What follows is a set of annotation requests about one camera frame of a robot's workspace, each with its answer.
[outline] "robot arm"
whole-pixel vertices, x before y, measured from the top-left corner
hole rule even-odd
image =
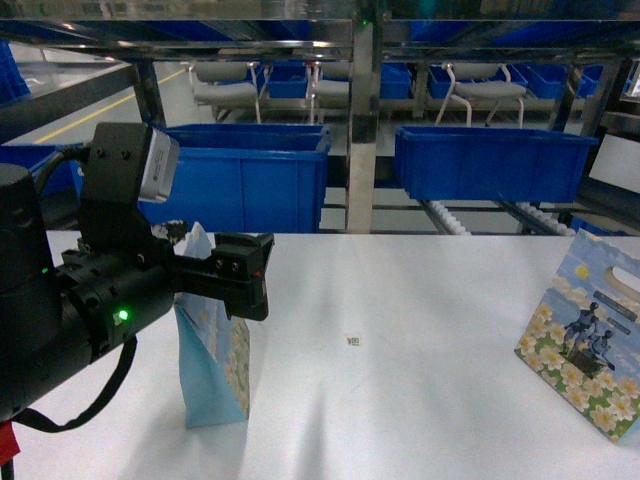
[[[0,422],[117,346],[135,350],[137,332],[175,293],[221,299],[229,316],[267,317],[273,235],[217,235],[200,260],[151,234],[138,199],[166,199],[176,161],[175,142],[145,124],[98,125],[83,166],[82,238],[58,267],[31,175],[0,164]]]

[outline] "red label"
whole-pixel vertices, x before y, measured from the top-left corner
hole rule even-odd
[[[20,453],[11,422],[0,423],[0,465],[4,465]]]

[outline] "white tabletop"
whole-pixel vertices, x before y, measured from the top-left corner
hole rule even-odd
[[[74,239],[51,234],[56,264]],[[570,242],[277,235],[271,313],[248,322],[248,422],[184,428],[167,314],[87,426],[15,426],[16,478],[636,479],[637,436],[609,442],[513,353]],[[612,243],[640,256],[638,239]],[[35,407],[76,416],[117,356]]]

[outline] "paper bag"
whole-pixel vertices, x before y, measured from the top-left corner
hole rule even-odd
[[[185,255],[206,258],[211,243],[199,223]],[[187,427],[239,422],[249,417],[249,329],[227,318],[220,300],[181,294],[175,303],[180,337],[180,384]]]
[[[581,230],[515,349],[612,441],[640,416],[633,277],[640,278],[639,260]]]

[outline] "gray chair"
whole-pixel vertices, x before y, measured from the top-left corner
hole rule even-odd
[[[474,100],[495,100],[495,105],[485,124],[489,126],[500,103],[507,100],[517,100],[520,104],[518,111],[518,125],[522,128],[524,122],[524,102],[522,97],[527,89],[521,85],[511,83],[511,73],[504,64],[494,63],[445,63],[442,68],[447,71],[451,86],[442,102],[440,112],[436,118],[436,125],[440,124],[449,100],[462,103],[467,108],[467,126],[471,126],[471,102]],[[488,80],[502,70],[505,80]],[[462,83],[460,80],[478,80],[477,83]]]
[[[318,108],[318,122],[324,122],[322,106],[349,106],[349,62],[316,63],[311,84],[311,112],[309,123],[315,121]]]
[[[251,83],[246,81],[247,71],[251,73]],[[194,82],[192,72],[195,72],[199,83]],[[253,63],[198,62],[189,69],[189,80],[196,105],[210,105],[214,123],[217,120],[219,108],[233,109],[247,106],[255,108],[256,120],[258,123],[262,122]]]

